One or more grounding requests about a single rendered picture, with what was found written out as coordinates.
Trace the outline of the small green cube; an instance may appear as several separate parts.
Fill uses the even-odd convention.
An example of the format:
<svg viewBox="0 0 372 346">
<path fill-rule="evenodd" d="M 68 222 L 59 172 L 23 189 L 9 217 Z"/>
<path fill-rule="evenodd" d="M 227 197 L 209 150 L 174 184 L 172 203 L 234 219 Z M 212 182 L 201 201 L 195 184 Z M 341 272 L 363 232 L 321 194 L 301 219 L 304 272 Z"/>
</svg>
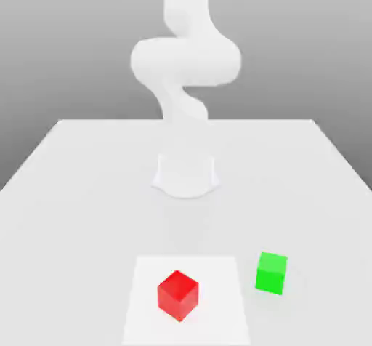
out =
<svg viewBox="0 0 372 346">
<path fill-rule="evenodd" d="M 287 256 L 262 252 L 256 270 L 255 288 L 282 295 L 286 277 Z"/>
</svg>

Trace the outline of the small red cube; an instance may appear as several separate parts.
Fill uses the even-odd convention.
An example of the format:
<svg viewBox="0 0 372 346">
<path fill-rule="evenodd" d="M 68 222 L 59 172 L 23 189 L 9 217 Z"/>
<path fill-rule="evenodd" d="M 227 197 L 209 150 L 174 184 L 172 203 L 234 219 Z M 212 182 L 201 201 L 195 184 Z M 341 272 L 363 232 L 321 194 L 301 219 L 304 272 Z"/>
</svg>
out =
<svg viewBox="0 0 372 346">
<path fill-rule="evenodd" d="M 199 302 L 199 283 L 175 270 L 157 287 L 158 307 L 182 322 Z"/>
</svg>

